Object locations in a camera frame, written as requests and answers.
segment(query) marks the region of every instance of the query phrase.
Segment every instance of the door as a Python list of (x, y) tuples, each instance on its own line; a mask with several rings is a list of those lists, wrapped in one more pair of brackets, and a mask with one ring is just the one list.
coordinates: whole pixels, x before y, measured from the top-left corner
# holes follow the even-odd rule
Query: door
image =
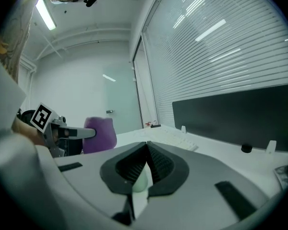
[(104, 67), (107, 116), (113, 119), (116, 134), (142, 128), (134, 71), (131, 63)]

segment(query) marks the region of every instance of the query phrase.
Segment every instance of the light green object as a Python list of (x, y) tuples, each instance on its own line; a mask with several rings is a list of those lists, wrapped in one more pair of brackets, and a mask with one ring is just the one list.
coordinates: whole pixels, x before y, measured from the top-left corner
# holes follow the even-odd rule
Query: light green object
[(132, 187), (132, 191), (134, 193), (140, 193), (147, 188), (147, 185), (148, 185), (148, 179), (146, 175), (146, 169), (143, 168), (139, 178), (136, 180), (135, 184)]

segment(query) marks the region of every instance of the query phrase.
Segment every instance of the person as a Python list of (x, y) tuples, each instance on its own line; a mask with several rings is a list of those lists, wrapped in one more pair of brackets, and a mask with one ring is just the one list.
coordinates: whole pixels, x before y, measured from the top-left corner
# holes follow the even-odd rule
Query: person
[[(77, 0), (60, 0), (76, 2)], [(0, 62), (8, 74), (18, 82), (20, 56), (29, 36), (33, 9), (38, 0), (17, 0), (0, 30)], [(45, 145), (42, 134), (34, 127), (15, 118), (12, 131), (29, 138), (35, 145)], [(58, 131), (54, 130), (53, 139), (58, 141)]]

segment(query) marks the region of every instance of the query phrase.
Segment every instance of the purple object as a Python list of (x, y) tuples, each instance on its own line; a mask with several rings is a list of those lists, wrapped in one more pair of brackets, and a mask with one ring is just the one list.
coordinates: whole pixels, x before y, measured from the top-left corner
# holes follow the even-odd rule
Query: purple object
[(88, 117), (84, 128), (93, 128), (96, 135), (83, 139), (83, 152), (93, 153), (115, 148), (117, 144), (116, 134), (112, 118)]

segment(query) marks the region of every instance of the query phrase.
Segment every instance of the white ceiling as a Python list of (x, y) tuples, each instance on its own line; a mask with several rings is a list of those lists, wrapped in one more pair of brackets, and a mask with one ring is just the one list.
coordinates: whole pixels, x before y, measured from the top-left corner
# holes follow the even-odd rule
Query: white ceiling
[(35, 8), (23, 54), (37, 61), (53, 53), (52, 47), (68, 50), (71, 46), (83, 43), (128, 40), (131, 23), (140, 9), (140, 1), (98, 0), (88, 8), (84, 2), (55, 5), (45, 0), (57, 27), (50, 31)]

